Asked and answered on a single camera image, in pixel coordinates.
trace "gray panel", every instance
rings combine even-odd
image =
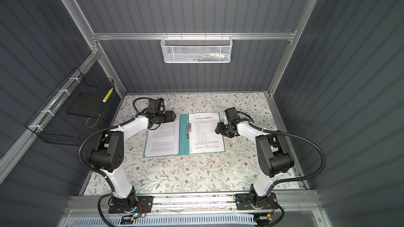
[[[59,0],[0,0],[2,156],[90,50]]]
[[[128,93],[264,91],[288,41],[234,41],[230,63],[165,63],[159,41],[101,41]]]
[[[306,0],[77,0],[94,32],[290,32]]]
[[[404,0],[319,0],[275,93],[288,131],[326,154],[309,183],[333,226],[402,224],[403,16]],[[317,152],[294,144],[316,170]]]

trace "yellow marker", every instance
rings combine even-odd
[[[103,103],[105,103],[107,100],[108,100],[108,98],[110,97],[110,95],[112,94],[112,91],[114,90],[114,88],[111,88],[109,91],[108,91],[108,93],[107,93],[107,95],[104,97],[104,99],[102,100],[102,102]]]

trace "wire basket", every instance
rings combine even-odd
[[[164,62],[229,63],[233,40],[230,39],[161,39]]]
[[[45,143],[81,145],[93,132],[110,126],[115,109],[105,106],[113,88],[112,79],[80,74],[66,89],[59,90],[58,98],[46,110],[38,109],[25,127]]]

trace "printed document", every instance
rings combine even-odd
[[[179,153],[179,118],[162,123],[156,130],[149,130],[146,139],[146,157],[176,155]]]
[[[191,132],[189,133],[189,153],[223,152],[223,136],[215,133],[220,122],[219,113],[204,112],[189,114]]]

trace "floral tablecloth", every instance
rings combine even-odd
[[[274,119],[264,93],[209,93],[142,95],[164,98],[166,110],[178,114],[196,112],[220,112],[235,107],[250,114],[255,124],[276,130]],[[122,123],[135,114],[132,102],[139,95],[127,95],[116,117],[115,124]],[[147,100],[136,102],[139,110],[147,107]],[[259,165],[255,143],[245,137],[224,137],[225,152],[143,158],[148,131],[143,130],[125,141],[123,167],[126,176],[139,194],[184,193],[206,191],[249,190],[258,176]],[[285,178],[295,177],[292,169]],[[275,189],[298,189],[297,182],[281,183]],[[111,190],[103,177],[93,173],[85,195],[100,195]]]

